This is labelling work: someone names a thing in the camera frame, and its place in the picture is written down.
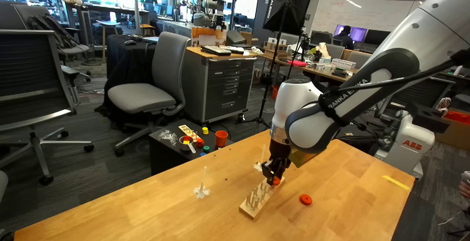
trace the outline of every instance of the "red cup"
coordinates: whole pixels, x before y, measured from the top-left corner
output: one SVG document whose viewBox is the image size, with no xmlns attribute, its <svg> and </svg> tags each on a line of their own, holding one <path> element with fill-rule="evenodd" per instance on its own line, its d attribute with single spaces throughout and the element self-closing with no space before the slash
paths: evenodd
<svg viewBox="0 0 470 241">
<path fill-rule="evenodd" d="M 228 133 L 224 130 L 215 132 L 215 145 L 217 147 L 224 147 L 227 142 Z"/>
</svg>

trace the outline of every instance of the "orange disc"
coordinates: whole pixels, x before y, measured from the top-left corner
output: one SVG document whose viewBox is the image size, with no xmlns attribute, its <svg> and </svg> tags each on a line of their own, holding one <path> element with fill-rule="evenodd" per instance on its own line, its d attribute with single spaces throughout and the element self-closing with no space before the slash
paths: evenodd
<svg viewBox="0 0 470 241">
<path fill-rule="evenodd" d="M 300 199 L 300 202 L 305 205 L 312 204 L 312 198 L 308 196 L 307 194 L 302 194 L 299 199 Z"/>
<path fill-rule="evenodd" d="M 272 185 L 278 186 L 281 183 L 281 180 L 278 177 L 274 177 L 274 180 L 272 181 Z"/>
</svg>

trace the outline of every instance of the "softbox light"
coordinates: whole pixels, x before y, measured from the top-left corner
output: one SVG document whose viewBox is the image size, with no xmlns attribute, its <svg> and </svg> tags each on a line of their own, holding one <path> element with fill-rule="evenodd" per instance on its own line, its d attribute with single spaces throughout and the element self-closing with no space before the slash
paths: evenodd
<svg viewBox="0 0 470 241">
<path fill-rule="evenodd" d="M 290 1 L 282 31 L 279 31 L 284 4 Z M 310 0 L 269 0 L 269 7 L 266 11 L 263 24 L 264 29 L 289 33 L 292 35 L 301 35 L 304 25 L 305 14 L 307 13 Z"/>
</svg>

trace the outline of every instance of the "yellow tape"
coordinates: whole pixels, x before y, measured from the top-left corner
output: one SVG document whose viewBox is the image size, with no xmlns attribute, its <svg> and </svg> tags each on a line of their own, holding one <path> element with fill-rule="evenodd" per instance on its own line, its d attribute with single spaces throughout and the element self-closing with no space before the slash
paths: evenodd
<svg viewBox="0 0 470 241">
<path fill-rule="evenodd" d="M 407 191 L 410 190 L 410 187 L 408 187 L 408 186 L 406 186 L 405 184 L 403 184 L 403 183 L 397 181 L 396 179 L 392 179 L 392 178 L 390 178 L 390 177 L 387 176 L 387 175 L 383 175 L 383 177 L 386 178 L 386 179 L 388 179 L 389 181 L 395 183 L 396 185 L 402 187 L 403 189 L 405 189 L 405 190 L 407 190 Z"/>
</svg>

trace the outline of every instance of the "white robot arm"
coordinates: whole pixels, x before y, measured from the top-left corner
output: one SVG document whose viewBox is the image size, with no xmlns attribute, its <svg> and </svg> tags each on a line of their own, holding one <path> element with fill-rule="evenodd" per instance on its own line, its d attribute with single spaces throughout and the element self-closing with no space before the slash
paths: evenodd
<svg viewBox="0 0 470 241">
<path fill-rule="evenodd" d="M 291 84 L 283 83 L 275 104 L 271 158 L 262 165 L 268 182 L 274 176 L 280 178 L 289 167 L 291 146 L 305 153 L 320 153 L 341 126 L 349 124 L 377 102 L 425 79 L 426 73 L 430 76 L 460 65 L 459 62 L 468 64 L 468 59 L 463 59 L 467 58 L 470 47 L 470 12 L 464 10 L 469 3 L 470 0 L 423 2 L 390 33 L 354 76 L 339 86 L 339 90 L 321 95 L 318 104 L 306 105 L 304 99 L 299 99 L 295 103 L 291 101 L 283 110 L 278 104 L 285 104 L 286 97 L 295 97 L 302 89 L 283 88 Z M 377 84 L 383 81 L 389 84 Z"/>
</svg>

